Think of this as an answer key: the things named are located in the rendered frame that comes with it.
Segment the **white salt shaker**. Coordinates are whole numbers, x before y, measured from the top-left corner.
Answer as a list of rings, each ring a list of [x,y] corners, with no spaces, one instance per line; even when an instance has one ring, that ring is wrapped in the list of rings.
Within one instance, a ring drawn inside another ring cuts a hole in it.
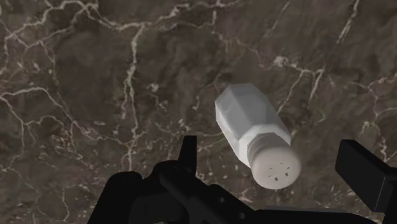
[[[265,94],[251,83],[231,84],[214,104],[222,133],[260,186],[279,190],[298,179],[302,162]]]

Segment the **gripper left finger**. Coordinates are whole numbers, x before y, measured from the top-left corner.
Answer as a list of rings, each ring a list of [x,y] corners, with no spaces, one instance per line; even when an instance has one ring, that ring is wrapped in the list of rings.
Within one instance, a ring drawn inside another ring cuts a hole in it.
[[[185,136],[176,160],[143,178],[112,175],[87,224],[253,224],[254,211],[218,185],[196,177],[197,138]]]

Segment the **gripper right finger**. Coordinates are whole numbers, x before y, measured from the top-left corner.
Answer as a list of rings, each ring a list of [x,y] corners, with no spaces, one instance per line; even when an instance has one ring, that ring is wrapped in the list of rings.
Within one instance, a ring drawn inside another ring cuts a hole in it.
[[[338,148],[335,170],[382,224],[397,224],[397,167],[391,167],[352,139]]]

